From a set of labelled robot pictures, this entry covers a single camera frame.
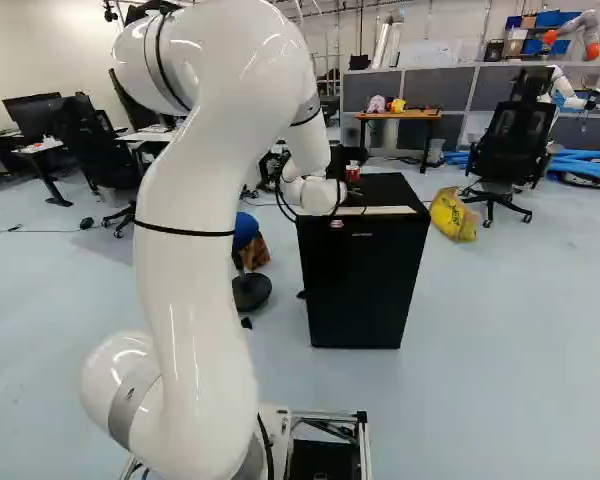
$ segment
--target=blue box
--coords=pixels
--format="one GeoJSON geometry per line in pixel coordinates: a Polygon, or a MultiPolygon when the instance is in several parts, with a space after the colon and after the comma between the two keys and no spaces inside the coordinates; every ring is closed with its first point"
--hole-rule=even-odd
{"type": "Polygon", "coordinates": [[[522,17],[507,17],[507,23],[504,26],[505,30],[510,30],[512,28],[519,28],[522,25],[522,17]]]}
{"type": "Polygon", "coordinates": [[[582,12],[561,12],[560,10],[540,12],[536,16],[536,27],[561,27],[581,13],[582,12]]]}
{"type": "Polygon", "coordinates": [[[551,49],[551,53],[554,53],[556,55],[562,55],[567,53],[570,41],[571,40],[557,40],[555,45],[551,49]]]}
{"type": "Polygon", "coordinates": [[[520,53],[524,55],[531,55],[542,50],[542,40],[528,39],[525,40],[520,53]]]}
{"type": "Polygon", "coordinates": [[[536,27],[559,27],[564,22],[561,22],[560,10],[553,12],[540,12],[536,16],[536,27]]]}
{"type": "Polygon", "coordinates": [[[560,12],[560,25],[564,25],[569,20],[579,17],[582,12],[560,12]]]}
{"type": "MultiPolygon", "coordinates": [[[[551,49],[552,54],[554,55],[562,55],[567,53],[567,49],[569,48],[569,42],[571,40],[558,40],[555,45],[551,49]]],[[[529,39],[525,40],[524,45],[522,46],[522,52],[525,55],[532,55],[534,53],[538,53],[542,50],[542,40],[538,39],[529,39]]]]}

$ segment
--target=small can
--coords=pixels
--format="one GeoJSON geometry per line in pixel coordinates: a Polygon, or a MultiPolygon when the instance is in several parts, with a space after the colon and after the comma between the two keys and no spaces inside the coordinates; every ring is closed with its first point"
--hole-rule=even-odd
{"type": "Polygon", "coordinates": [[[347,183],[358,183],[360,181],[360,166],[357,162],[347,165],[346,175],[347,183]]]}

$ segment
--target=pipe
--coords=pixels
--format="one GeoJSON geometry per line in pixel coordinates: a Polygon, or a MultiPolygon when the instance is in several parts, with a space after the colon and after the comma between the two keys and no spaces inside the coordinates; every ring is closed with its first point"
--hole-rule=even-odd
{"type": "Polygon", "coordinates": [[[393,17],[389,15],[387,19],[382,24],[382,29],[380,30],[380,38],[378,39],[378,44],[376,46],[376,52],[373,56],[373,61],[371,62],[371,68],[376,69],[380,68],[382,65],[382,57],[384,56],[385,50],[387,49],[387,42],[389,40],[389,32],[391,30],[391,25],[393,24],[393,17]]]}
{"type": "Polygon", "coordinates": [[[364,16],[364,0],[360,0],[360,40],[358,41],[358,55],[362,55],[362,17],[364,16]]]}
{"type": "MultiPolygon", "coordinates": [[[[173,3],[184,3],[186,5],[193,5],[195,3],[195,0],[169,0],[173,3]]],[[[146,2],[140,2],[138,0],[118,0],[116,3],[130,3],[132,5],[144,5],[146,2]]]]}
{"type": "MultiPolygon", "coordinates": [[[[384,2],[378,2],[378,5],[379,6],[383,6],[383,5],[397,5],[399,3],[409,3],[409,2],[405,2],[405,0],[386,0],[384,2]]],[[[322,14],[323,15],[330,15],[332,13],[342,13],[342,12],[351,12],[351,11],[358,11],[358,6],[340,8],[339,10],[335,9],[335,8],[333,10],[323,10],[322,14]]],[[[318,13],[313,13],[313,12],[312,13],[306,13],[306,14],[303,15],[303,17],[305,17],[305,18],[306,17],[313,17],[315,15],[318,15],[318,13]]],[[[285,16],[289,20],[297,20],[298,19],[298,17],[295,17],[295,16],[288,16],[288,15],[285,15],[285,16]]]]}
{"type": "Polygon", "coordinates": [[[489,27],[489,19],[491,18],[491,5],[493,0],[486,0],[486,10],[484,12],[484,24],[482,25],[482,34],[480,35],[480,50],[478,51],[478,58],[476,60],[481,61],[484,58],[484,50],[486,48],[485,39],[487,36],[487,28],[489,27]]]}
{"type": "Polygon", "coordinates": [[[124,15],[122,14],[122,9],[120,8],[120,1],[115,0],[113,4],[116,6],[116,10],[118,13],[118,25],[120,25],[120,29],[124,29],[124,15]]]}

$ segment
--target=cable on floor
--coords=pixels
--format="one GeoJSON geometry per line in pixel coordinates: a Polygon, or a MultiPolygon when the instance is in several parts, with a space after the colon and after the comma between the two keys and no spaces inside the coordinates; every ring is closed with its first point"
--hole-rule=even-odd
{"type": "Polygon", "coordinates": [[[243,198],[242,201],[252,207],[276,207],[278,205],[277,203],[253,203],[249,202],[246,198],[243,198]]]}
{"type": "Polygon", "coordinates": [[[4,230],[0,230],[0,234],[2,233],[78,233],[84,230],[93,230],[95,228],[101,228],[100,225],[94,225],[93,219],[91,222],[85,222],[86,219],[83,219],[79,228],[75,228],[73,230],[22,230],[24,225],[22,223],[18,223],[11,228],[5,228],[4,230]]]}

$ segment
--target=black box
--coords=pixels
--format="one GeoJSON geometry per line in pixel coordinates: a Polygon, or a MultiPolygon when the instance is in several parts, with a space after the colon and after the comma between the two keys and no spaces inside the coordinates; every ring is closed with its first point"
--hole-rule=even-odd
{"type": "Polygon", "coordinates": [[[400,348],[431,218],[401,173],[362,175],[333,216],[298,219],[311,344],[400,348]]]}

